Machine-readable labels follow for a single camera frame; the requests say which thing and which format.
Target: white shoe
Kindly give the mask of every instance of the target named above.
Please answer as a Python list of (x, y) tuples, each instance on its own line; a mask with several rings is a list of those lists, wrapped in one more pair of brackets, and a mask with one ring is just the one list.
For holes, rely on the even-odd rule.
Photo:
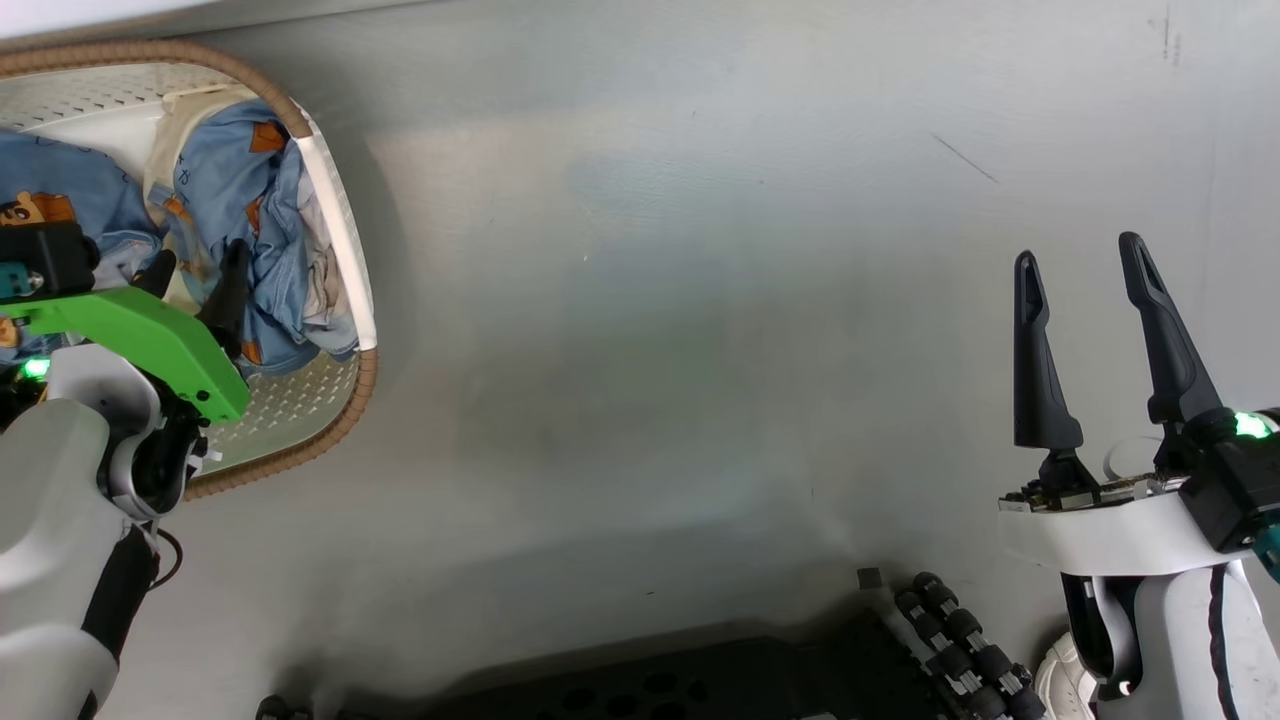
[(1084, 669), (1071, 633), (1059, 638), (1036, 671), (1036, 694), (1044, 703), (1044, 720), (1094, 720), (1089, 710), (1097, 679)]

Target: white floor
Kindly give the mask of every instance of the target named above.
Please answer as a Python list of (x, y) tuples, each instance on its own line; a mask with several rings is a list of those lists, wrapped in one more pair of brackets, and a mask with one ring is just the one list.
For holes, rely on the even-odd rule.
[(383, 374), (339, 448), (173, 518), (187, 564), (102, 716), (790, 625), (865, 565), (942, 574), (1030, 661), (1064, 611), (993, 523), (1041, 460), (1014, 256), (1094, 468), (1149, 433), (1121, 231), (1224, 401), (1280, 404), (1277, 29), (1252, 1), (448, 0), (201, 37), (324, 128)]

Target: scuff mark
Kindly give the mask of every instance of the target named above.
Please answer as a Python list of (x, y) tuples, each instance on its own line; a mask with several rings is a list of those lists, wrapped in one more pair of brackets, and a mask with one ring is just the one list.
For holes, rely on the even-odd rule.
[(988, 173), (987, 170), (984, 170), (984, 169), (979, 168), (979, 167), (978, 167), (978, 164), (977, 164), (977, 163), (974, 163), (973, 160), (970, 160), (970, 159), (965, 158), (963, 152), (960, 152), (960, 151), (959, 151), (959, 150), (956, 150), (955, 147), (951, 147), (951, 143), (950, 143), (950, 142), (947, 142), (947, 141), (942, 140), (941, 137), (938, 137), (938, 135), (937, 135), (937, 133), (933, 133), (933, 132), (931, 132), (929, 135), (932, 135), (932, 136), (933, 136), (933, 140), (937, 140), (938, 142), (941, 142), (943, 147), (946, 147), (947, 150), (950, 150), (950, 151), (955, 152), (955, 154), (956, 154), (956, 158), (960, 158), (960, 159), (961, 159), (961, 160), (964, 160), (965, 163), (969, 163), (969, 167), (970, 167), (970, 168), (973, 168), (973, 169), (978, 170), (979, 173), (982, 173), (982, 174), (983, 174), (983, 176), (984, 176), (984, 177), (986, 177), (987, 179), (989, 179), (991, 182), (993, 182), (993, 183), (996, 183), (996, 184), (1000, 184), (1000, 181), (998, 181), (998, 179), (996, 179), (995, 177), (992, 177), (992, 174), (991, 174), (991, 173)]

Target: blue fabric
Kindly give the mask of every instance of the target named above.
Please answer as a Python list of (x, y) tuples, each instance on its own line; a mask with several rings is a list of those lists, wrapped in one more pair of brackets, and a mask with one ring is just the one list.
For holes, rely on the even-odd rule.
[(291, 373), (319, 352), (302, 325), (307, 231), (297, 208), (301, 174), (297, 145), (266, 102), (251, 100), (191, 133), (173, 172), (172, 199), (159, 183), (151, 191), (150, 200), (169, 214), (174, 252), (197, 304), (216, 284), (230, 242), (248, 243), (252, 297), (239, 360), (246, 374)]
[(307, 340), (346, 363), (356, 352), (356, 319), (351, 313), (332, 315), (328, 325), (307, 325)]
[[(0, 132), (0, 225), (65, 220), (79, 223), (101, 252), (96, 290), (128, 284), (160, 252), (160, 232), (142, 190), (115, 160), (88, 147)], [(31, 336), (0, 319), (0, 366), (64, 345), (65, 336)]]

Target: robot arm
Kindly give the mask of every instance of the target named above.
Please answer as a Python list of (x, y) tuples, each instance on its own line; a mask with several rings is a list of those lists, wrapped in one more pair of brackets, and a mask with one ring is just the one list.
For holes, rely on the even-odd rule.
[(247, 299), (242, 246), (192, 318), (160, 300), (172, 263), (138, 287), (91, 292), (96, 252), (77, 225), (0, 228), (0, 315), (87, 338), (47, 359), (45, 401), (0, 418), (4, 717), (87, 719), (106, 700), (156, 578), (157, 521), (207, 452), (201, 430), (248, 404), (230, 361)]
[[(1234, 583), (1257, 614), (1240, 560), (1256, 553), (1280, 582), (1280, 411), (1222, 406), (1147, 246), (1120, 236), (1129, 299), (1142, 315), (1165, 438), (1152, 473), (1098, 483), (1048, 347), (1036, 258), (1015, 265), (1015, 445), (1048, 450), (1039, 477), (1000, 501), (1012, 555), (1062, 574), (1071, 633), (1098, 679), (1098, 716), (1235, 720), (1222, 647)], [(1212, 588), (1208, 618), (1197, 597)]]
[(0, 436), (0, 706), (6, 717), (92, 717), (118, 670), (156, 548), (99, 491), (108, 421), (72, 400)]

